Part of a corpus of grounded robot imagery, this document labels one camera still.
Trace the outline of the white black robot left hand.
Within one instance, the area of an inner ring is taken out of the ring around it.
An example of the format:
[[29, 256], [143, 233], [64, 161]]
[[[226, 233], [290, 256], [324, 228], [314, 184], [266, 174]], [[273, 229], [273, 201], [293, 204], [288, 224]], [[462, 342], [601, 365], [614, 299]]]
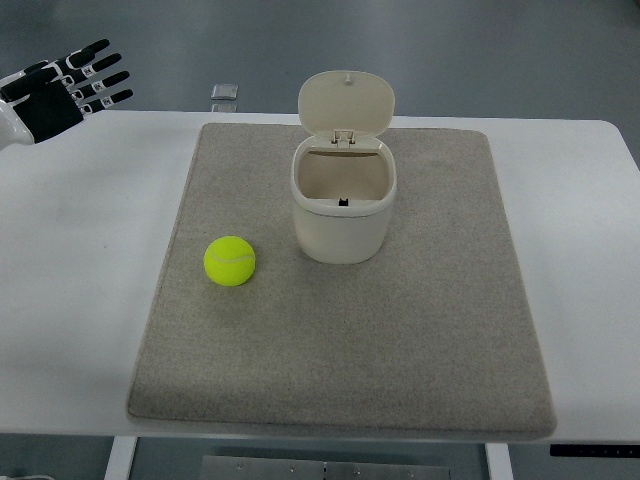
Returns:
[[130, 89], [110, 91], [129, 78], [127, 71], [96, 77], [122, 59], [118, 53], [98, 57], [109, 45], [101, 39], [2, 78], [1, 147], [42, 143], [131, 98]]

